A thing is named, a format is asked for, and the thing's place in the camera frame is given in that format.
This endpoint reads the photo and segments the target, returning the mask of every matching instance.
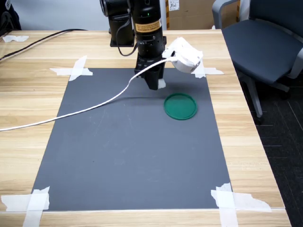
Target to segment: black cable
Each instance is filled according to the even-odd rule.
[[[84,29],[66,29],[66,30],[63,30],[63,31],[60,31],[60,32],[53,33],[53,34],[51,34],[51,35],[48,35],[48,36],[46,36],[46,37],[44,37],[44,38],[42,38],[42,39],[39,39],[39,40],[33,42],[32,44],[30,44],[30,45],[28,45],[28,46],[26,46],[26,47],[23,47],[23,48],[20,49],[20,50],[17,50],[17,51],[14,51],[14,52],[12,52],[12,53],[8,53],[8,54],[4,55],[2,58],[0,58],[0,61],[3,60],[3,59],[5,59],[5,58],[8,58],[8,57],[10,57],[10,56],[12,56],[12,55],[14,55],[14,54],[16,54],[16,53],[22,52],[22,51],[28,49],[29,47],[31,47],[31,46],[33,46],[33,45],[35,45],[35,44],[37,44],[37,43],[39,43],[39,42],[41,42],[41,41],[43,41],[43,40],[45,40],[45,39],[48,39],[48,38],[53,37],[53,36],[55,36],[55,35],[59,35],[59,34],[61,34],[61,33],[71,32],[71,31],[86,31],[86,30],[84,30]]]
[[[128,57],[128,56],[132,55],[132,54],[137,50],[138,46],[141,44],[141,42],[137,42],[136,45],[134,46],[133,51],[130,52],[129,54],[123,54],[123,53],[121,52],[121,50],[120,50],[119,41],[118,41],[118,33],[119,33],[119,31],[120,31],[122,28],[125,28],[126,26],[128,26],[128,25],[131,23],[131,20],[132,20],[132,16],[131,16],[131,14],[129,14],[129,17],[128,17],[127,22],[126,22],[124,25],[122,25],[121,27],[119,27],[118,30],[117,30],[117,33],[116,33],[116,43],[117,43],[117,47],[118,47],[118,50],[119,50],[120,54],[121,54],[122,56],[124,56],[124,57]]]

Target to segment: green plastic lid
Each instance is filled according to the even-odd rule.
[[[195,116],[198,107],[196,101],[191,96],[175,93],[165,99],[164,110],[173,119],[188,120]]]

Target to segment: white tape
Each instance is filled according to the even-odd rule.
[[[6,36],[2,37],[2,39],[6,43],[11,42],[13,40],[16,41],[16,42],[24,42],[28,38],[29,38],[29,36],[27,36],[27,35],[22,35],[22,36],[6,35]]]
[[[223,75],[224,73],[216,68],[204,68],[205,74],[207,75]]]
[[[62,68],[62,69],[50,68],[50,70],[56,72],[57,76],[70,76],[72,68]],[[81,74],[81,76],[92,76],[92,75],[93,73],[87,68],[84,68]]]
[[[191,74],[194,74],[196,78],[205,77],[205,69],[204,69],[203,59],[201,59],[200,64],[198,65],[198,67]]]
[[[165,88],[165,87],[166,87],[165,80],[164,79],[159,79],[158,80],[158,89]]]
[[[251,194],[232,192],[230,183],[211,190],[211,195],[219,207],[222,227],[238,227],[236,210],[272,212],[266,202],[254,199]]]
[[[73,81],[82,75],[86,59],[87,59],[87,56],[85,55],[85,56],[79,58],[75,62],[74,67],[71,70],[71,76],[70,76],[69,81]]]
[[[26,212],[23,227],[39,227],[43,210],[49,208],[49,187],[35,189],[30,195],[2,195],[1,201],[6,211]]]

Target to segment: wall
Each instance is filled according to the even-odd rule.
[[[99,0],[11,0],[23,30],[108,30]],[[160,0],[166,29],[165,0]]]
[[[240,20],[247,20],[250,15],[250,0],[241,0]]]

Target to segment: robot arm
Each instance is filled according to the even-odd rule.
[[[100,3],[104,15],[109,20],[112,34],[111,46],[119,48],[131,44],[135,35],[137,44],[134,51],[136,47],[138,48],[135,73],[171,56],[178,58],[178,61],[173,64],[182,72],[190,73],[199,65],[203,56],[202,52],[190,46],[183,38],[175,40],[165,51],[166,37],[163,36],[159,0],[100,0]],[[134,24],[134,35],[130,23],[131,18]],[[164,67],[165,63],[162,63],[141,74],[149,89],[159,88],[159,80],[163,79]]]

